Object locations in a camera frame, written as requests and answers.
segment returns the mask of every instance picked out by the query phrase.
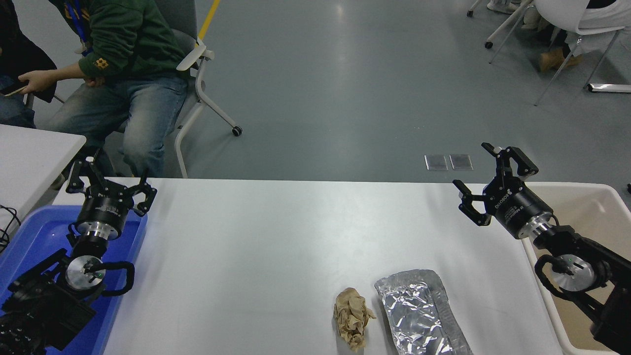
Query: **hand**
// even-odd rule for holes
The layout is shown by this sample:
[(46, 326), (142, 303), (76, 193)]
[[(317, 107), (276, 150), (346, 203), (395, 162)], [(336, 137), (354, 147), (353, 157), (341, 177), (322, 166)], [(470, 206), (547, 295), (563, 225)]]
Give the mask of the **hand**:
[(30, 92), (46, 90), (51, 85), (55, 84), (57, 78), (55, 77), (54, 70), (35, 70), (18, 76), (18, 80), (22, 82), (28, 81), (28, 85), (20, 92), (20, 94), (26, 95)]
[(91, 88), (98, 88), (99, 86), (105, 83), (104, 76), (97, 76), (96, 78), (87, 78), (83, 80), (85, 81), (86, 85), (88, 85)]

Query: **white plastic bin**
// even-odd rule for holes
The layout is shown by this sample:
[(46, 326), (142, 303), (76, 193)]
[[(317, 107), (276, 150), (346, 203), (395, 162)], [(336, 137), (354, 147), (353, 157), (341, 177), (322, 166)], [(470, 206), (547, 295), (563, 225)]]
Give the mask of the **white plastic bin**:
[[(622, 257), (631, 260), (631, 213), (611, 187), (602, 184), (528, 183), (558, 217), (561, 225), (570, 225), (581, 236), (593, 239)], [(541, 251), (530, 240), (522, 240), (534, 266)], [(574, 303), (552, 296), (541, 283), (539, 288), (550, 319), (566, 355), (615, 355), (593, 340), (591, 321)], [(590, 291), (605, 302), (612, 286)]]

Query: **robotic arm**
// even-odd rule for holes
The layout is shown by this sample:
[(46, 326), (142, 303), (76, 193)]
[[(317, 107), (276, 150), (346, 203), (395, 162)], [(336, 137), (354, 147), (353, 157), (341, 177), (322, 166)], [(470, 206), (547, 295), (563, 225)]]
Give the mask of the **robotic arm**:
[[(85, 188), (79, 176), (87, 176)], [(83, 193), (85, 201), (77, 221), (66, 236), (72, 250), (60, 249), (19, 276), (8, 289), (0, 316), (0, 355), (44, 355), (46, 347), (63, 350), (88, 324), (96, 312), (90, 307), (99, 296), (120, 296), (134, 283), (130, 262), (103, 262), (109, 241), (117, 239), (127, 213), (139, 216), (151, 208), (157, 193), (143, 176), (131, 188), (105, 180), (93, 163), (76, 161), (68, 182), (68, 193)], [(143, 193), (143, 202), (133, 196)], [(108, 270), (126, 271), (126, 285), (106, 290)]]
[[(513, 238), (531, 238), (538, 249), (548, 250), (550, 255), (540, 257), (534, 266), (541, 283), (589, 317), (594, 340), (622, 355), (631, 354), (631, 262), (572, 227), (559, 225), (552, 208), (526, 187), (524, 180), (539, 169), (519, 148), (501, 149), (489, 143), (482, 147), (495, 157), (496, 175), (482, 195), (473, 195), (462, 181), (454, 180), (461, 192), (460, 211), (478, 226), (488, 226), (493, 216)], [(517, 163), (517, 176), (513, 176), (511, 159)], [(486, 212), (479, 213), (474, 201), (483, 202)], [(558, 289), (543, 273), (547, 263)], [(586, 293), (609, 281), (614, 289), (605, 304)]]

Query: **aluminum foil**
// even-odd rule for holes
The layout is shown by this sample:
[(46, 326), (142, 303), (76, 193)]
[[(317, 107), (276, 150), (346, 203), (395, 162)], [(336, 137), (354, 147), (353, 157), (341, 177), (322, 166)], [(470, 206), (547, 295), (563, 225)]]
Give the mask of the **aluminum foil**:
[(433, 270), (390, 275), (375, 288), (399, 355), (473, 355)]

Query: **chair caster wheel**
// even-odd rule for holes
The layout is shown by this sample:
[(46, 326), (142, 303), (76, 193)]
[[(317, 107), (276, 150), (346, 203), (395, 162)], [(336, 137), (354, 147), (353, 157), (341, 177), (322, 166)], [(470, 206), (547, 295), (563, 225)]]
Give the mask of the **chair caster wheel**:
[(236, 127), (232, 128), (232, 134), (235, 135), (235, 137), (240, 136), (241, 133), (243, 133), (243, 130), (241, 129), (241, 127), (236, 126)]

